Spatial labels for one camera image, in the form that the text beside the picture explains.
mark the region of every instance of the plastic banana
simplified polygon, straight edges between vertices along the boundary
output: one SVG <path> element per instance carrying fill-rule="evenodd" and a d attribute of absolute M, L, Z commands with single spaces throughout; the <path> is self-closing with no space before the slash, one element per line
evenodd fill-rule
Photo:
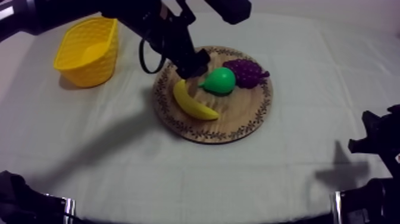
<path fill-rule="evenodd" d="M 178 105 L 188 115 L 199 120 L 215 120 L 219 118 L 218 112 L 190 97 L 186 90 L 185 80 L 177 82 L 173 92 Z"/>

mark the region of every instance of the yellow basket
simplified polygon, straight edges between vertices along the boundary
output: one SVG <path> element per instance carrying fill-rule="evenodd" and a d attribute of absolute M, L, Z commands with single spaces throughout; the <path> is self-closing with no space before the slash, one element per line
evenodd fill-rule
<path fill-rule="evenodd" d="M 54 68 L 76 86 L 97 86 L 113 75 L 117 52 L 117 20 L 90 18 L 67 31 Z"/>

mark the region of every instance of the pear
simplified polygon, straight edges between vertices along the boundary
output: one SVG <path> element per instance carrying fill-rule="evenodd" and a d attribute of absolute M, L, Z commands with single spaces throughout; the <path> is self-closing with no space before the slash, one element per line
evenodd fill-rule
<path fill-rule="evenodd" d="M 212 93 L 229 94 L 235 88 L 235 84 L 236 77 L 233 71 L 220 67 L 212 71 L 199 87 Z"/>

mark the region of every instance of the round wooden tray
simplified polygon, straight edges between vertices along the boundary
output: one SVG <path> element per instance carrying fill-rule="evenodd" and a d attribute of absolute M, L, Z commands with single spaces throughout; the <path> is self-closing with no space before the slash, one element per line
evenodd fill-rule
<path fill-rule="evenodd" d="M 198 88 L 205 77 L 225 61 L 235 59 L 252 60 L 250 56 L 235 49 L 222 46 L 205 46 L 211 57 L 208 73 L 186 81 L 190 96 L 211 107 L 220 118 L 215 121 L 197 120 L 188 116 L 177 104 L 173 95 L 174 85 L 181 79 L 175 72 L 176 66 L 166 65 L 158 74 L 153 86 L 154 108 L 158 117 L 178 135 L 203 144 L 222 144 L 250 135 L 259 128 L 270 111 L 273 91 L 269 78 L 254 89 L 235 87 L 226 97 L 217 97 Z"/>

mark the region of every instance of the grapes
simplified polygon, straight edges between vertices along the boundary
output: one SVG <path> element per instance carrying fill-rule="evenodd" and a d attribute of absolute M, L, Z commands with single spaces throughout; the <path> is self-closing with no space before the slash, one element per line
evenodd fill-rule
<path fill-rule="evenodd" d="M 269 72 L 263 73 L 263 69 L 257 63 L 249 60 L 226 61 L 223 67 L 234 72 L 236 84 L 240 88 L 252 89 L 260 84 L 263 78 L 270 77 Z"/>

